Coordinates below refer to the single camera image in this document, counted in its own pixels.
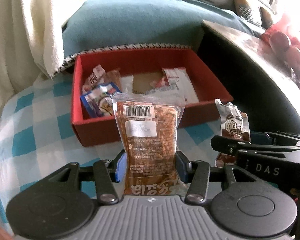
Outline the blue sausage snack packet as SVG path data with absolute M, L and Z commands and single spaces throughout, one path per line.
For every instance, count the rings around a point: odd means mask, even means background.
M 121 90 L 115 83 L 103 83 L 86 92 L 81 98 L 81 102 L 91 118 L 112 116 L 113 95 Z

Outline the teal sofa cover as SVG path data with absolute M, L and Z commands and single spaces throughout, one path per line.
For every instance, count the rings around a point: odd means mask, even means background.
M 64 56 L 138 43 L 196 49 L 203 37 L 204 20 L 253 36 L 263 32 L 233 11 L 196 0 L 87 0 L 62 31 Z

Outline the red white stick packet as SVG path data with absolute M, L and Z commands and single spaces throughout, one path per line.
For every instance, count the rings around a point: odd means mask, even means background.
M 185 68 L 163 68 L 168 83 L 176 85 L 187 104 L 198 103 L 199 99 Z

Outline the brown spicy snack packet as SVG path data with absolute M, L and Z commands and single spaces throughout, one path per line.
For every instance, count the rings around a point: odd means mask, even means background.
M 120 75 L 120 71 L 119 68 L 111 70 L 109 72 L 106 72 L 105 76 L 104 76 L 104 81 L 106 83 L 114 83 L 118 89 L 121 91 L 122 87 L 121 87 L 121 75 Z

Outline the marble coffee table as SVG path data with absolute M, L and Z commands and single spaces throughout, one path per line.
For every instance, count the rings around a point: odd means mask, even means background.
M 211 56 L 223 62 L 255 72 L 256 78 L 273 83 L 289 101 L 300 99 L 300 80 L 275 56 L 266 42 L 234 28 L 203 20 L 202 28 L 211 47 Z

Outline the white fluffy blanket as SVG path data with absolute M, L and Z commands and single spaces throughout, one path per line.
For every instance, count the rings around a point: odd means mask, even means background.
M 62 27 L 86 0 L 0 0 L 0 117 L 6 102 L 63 64 Z

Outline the white green apron packet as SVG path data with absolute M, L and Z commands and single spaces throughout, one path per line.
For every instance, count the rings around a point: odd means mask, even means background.
M 158 87 L 145 92 L 146 95 L 156 96 L 159 98 L 179 98 L 179 88 L 176 85 Z

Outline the blue white checkered cloth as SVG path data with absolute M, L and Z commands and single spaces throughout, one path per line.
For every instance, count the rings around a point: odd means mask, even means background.
M 0 120 L 0 227 L 10 229 L 8 202 L 70 162 L 93 165 L 113 159 L 121 142 L 83 147 L 70 124 L 72 77 L 35 83 L 12 97 Z

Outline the dark brown small packet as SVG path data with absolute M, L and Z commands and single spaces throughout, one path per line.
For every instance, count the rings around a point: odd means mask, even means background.
M 231 102 L 222 104 L 215 100 L 221 118 L 221 136 L 228 139 L 250 142 L 250 128 L 247 113 L 240 111 Z

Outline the silver white snack packet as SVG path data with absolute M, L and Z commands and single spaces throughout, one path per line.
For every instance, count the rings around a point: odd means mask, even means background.
M 134 80 L 133 75 L 121 77 L 121 79 L 120 79 L 121 92 L 129 93 L 129 94 L 132 93 L 133 92 L 133 80 Z

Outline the brown noodle snack packet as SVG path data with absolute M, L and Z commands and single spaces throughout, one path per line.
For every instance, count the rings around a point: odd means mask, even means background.
M 127 154 L 126 195 L 184 195 L 176 171 L 177 129 L 185 100 L 115 93 L 113 112 Z

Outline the red plastic bag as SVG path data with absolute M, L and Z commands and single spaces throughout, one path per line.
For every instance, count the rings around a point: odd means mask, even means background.
M 286 14 L 269 27 L 261 39 L 270 45 L 276 57 L 289 68 L 300 70 L 300 40 Z

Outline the white duck gizzard packet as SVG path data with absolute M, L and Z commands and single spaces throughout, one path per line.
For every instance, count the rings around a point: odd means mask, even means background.
M 102 68 L 100 64 L 93 68 L 93 71 L 85 80 L 82 86 L 82 94 L 85 94 L 91 91 L 98 83 L 103 81 L 103 77 L 106 71 Z

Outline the orange patterned pillow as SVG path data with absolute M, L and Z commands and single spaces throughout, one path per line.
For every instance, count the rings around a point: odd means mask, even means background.
M 258 27 L 262 25 L 260 8 L 253 0 L 234 0 L 236 14 Z

